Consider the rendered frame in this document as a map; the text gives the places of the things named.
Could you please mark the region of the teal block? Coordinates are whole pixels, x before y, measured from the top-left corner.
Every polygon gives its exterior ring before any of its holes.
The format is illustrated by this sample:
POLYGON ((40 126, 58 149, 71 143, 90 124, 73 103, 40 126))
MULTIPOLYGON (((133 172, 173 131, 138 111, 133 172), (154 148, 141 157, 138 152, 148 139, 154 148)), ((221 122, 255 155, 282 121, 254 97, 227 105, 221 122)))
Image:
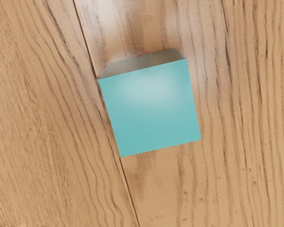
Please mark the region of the teal block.
POLYGON ((177 49, 108 63, 98 84, 120 156, 200 140, 187 60, 177 49))

